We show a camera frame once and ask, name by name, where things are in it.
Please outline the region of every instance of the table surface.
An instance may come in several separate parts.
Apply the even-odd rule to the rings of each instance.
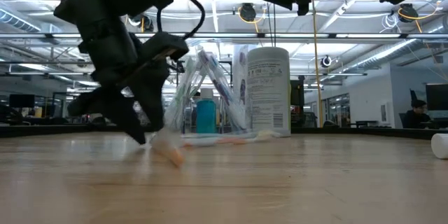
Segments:
[[[431,143],[295,135],[185,151],[175,169],[123,134],[0,139],[0,223],[447,223]]]

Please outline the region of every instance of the wall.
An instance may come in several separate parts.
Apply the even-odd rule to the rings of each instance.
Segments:
[[[22,77],[0,77],[0,95],[32,94],[42,97],[52,97],[54,92],[66,92],[67,83],[59,80],[44,79],[40,76],[28,76],[31,80]]]
[[[440,74],[440,69],[437,67],[431,68],[436,73]],[[399,113],[406,113],[411,109],[411,94],[410,90],[416,92],[417,98],[426,101],[426,84],[427,83],[446,83],[446,80],[439,77],[428,68],[414,67],[399,67],[391,68],[391,80],[393,88],[393,112],[395,114],[395,126],[403,128]]]
[[[367,71],[367,76],[348,77],[342,86],[324,86],[321,98],[327,99],[348,93],[353,123],[357,120],[381,121],[381,105],[388,104],[388,116],[390,116],[388,125],[395,127],[390,69],[390,65],[385,64],[379,70]],[[305,95],[305,103],[316,100],[317,92]]]

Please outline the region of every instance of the white container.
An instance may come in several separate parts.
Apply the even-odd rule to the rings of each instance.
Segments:
[[[431,139],[431,148],[436,157],[448,159],[448,134],[435,134]]]
[[[236,45],[232,58],[232,82],[235,100],[246,105],[247,55],[256,45]]]
[[[283,48],[257,48],[247,57],[246,121],[255,131],[291,134],[289,53]]]

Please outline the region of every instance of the ceiling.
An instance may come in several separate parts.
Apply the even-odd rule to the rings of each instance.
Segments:
[[[298,17],[296,14],[297,6],[294,10],[287,10],[277,6],[274,8],[269,5],[270,19],[268,18],[266,9],[268,5],[261,0],[198,0],[206,10],[206,20],[199,32],[206,33],[256,33],[256,29],[260,33],[312,33],[314,31],[314,23],[312,15]],[[54,25],[53,29],[57,32],[72,33],[77,32],[74,25],[64,22],[53,16],[54,8],[59,4],[60,0],[0,0],[0,9],[33,24],[37,27],[48,27],[49,24]],[[386,16],[399,9],[390,3],[379,3],[379,0],[354,0],[350,3],[346,10],[339,12],[336,18],[335,11],[350,2],[350,0],[315,0],[316,5],[316,27],[319,32],[325,33],[418,33],[416,25],[412,23],[395,23],[393,18],[385,20]],[[234,13],[243,3],[251,3],[254,5],[258,13],[257,27],[254,24],[243,22],[238,13]],[[419,12],[420,16],[431,15],[435,12],[436,0],[406,0],[404,3],[413,4],[413,7]],[[448,1],[440,0],[437,5],[437,11],[434,15],[421,20],[423,32],[425,25],[434,19],[444,15],[448,9]],[[147,10],[147,16],[155,20],[155,9]],[[199,11],[188,0],[175,0],[174,3],[163,10],[162,26],[166,32],[189,32],[199,21]],[[388,23],[393,23],[391,29],[387,29]],[[127,28],[131,32],[139,32],[139,29],[127,23]],[[16,29],[9,24],[0,22],[0,33],[22,33],[23,31]],[[2,57],[4,60],[35,60],[45,61],[51,57],[60,61],[77,61],[79,59],[89,60],[88,55],[80,54],[76,44],[80,43],[78,39],[66,39],[65,43],[73,45],[67,47],[55,47],[39,40],[29,39],[8,39],[0,40],[2,47],[7,50],[9,45],[21,47],[35,52],[35,57],[23,58],[24,53],[20,50],[4,51]],[[190,43],[195,45],[201,44],[206,50],[214,52],[221,60],[229,60],[234,54],[234,44],[247,43],[244,40],[230,39],[221,40],[219,38],[209,38],[202,40],[191,40]],[[263,40],[260,43],[257,40],[250,43],[258,44],[258,46],[270,46],[269,40]],[[335,61],[335,64],[349,64],[356,61],[360,56],[373,50],[381,45],[390,43],[387,39],[377,39],[376,41],[349,41],[339,43],[338,41],[319,41],[317,51],[319,57],[329,55]],[[290,52],[290,64],[292,70],[314,72],[314,44],[312,40],[307,43],[278,40],[276,46],[287,49]],[[190,53],[187,57],[195,56],[195,47],[192,45]],[[76,71],[90,73],[92,66],[79,67],[75,64],[65,66],[55,66],[59,70]]]

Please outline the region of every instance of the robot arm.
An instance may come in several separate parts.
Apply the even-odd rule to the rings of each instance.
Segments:
[[[142,43],[130,34],[120,16],[135,16],[155,6],[161,10],[173,0],[63,0],[54,15],[77,26],[83,42],[82,53],[88,53],[95,71],[92,78],[101,87],[81,95],[70,103],[72,116],[84,113],[102,113],[140,144],[145,143],[144,131],[132,104],[125,102],[121,90],[129,87],[154,131],[163,125],[162,86],[169,76],[166,58],[177,61],[188,52],[185,39],[191,37],[202,25],[202,12],[198,26],[184,37],[161,31]]]

